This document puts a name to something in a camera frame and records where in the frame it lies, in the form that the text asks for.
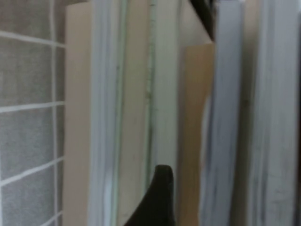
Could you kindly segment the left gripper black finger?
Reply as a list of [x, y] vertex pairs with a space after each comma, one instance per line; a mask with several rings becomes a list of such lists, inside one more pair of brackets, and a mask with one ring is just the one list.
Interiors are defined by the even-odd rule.
[[127, 226], [174, 226], [174, 176], [168, 165], [157, 165], [142, 201]]

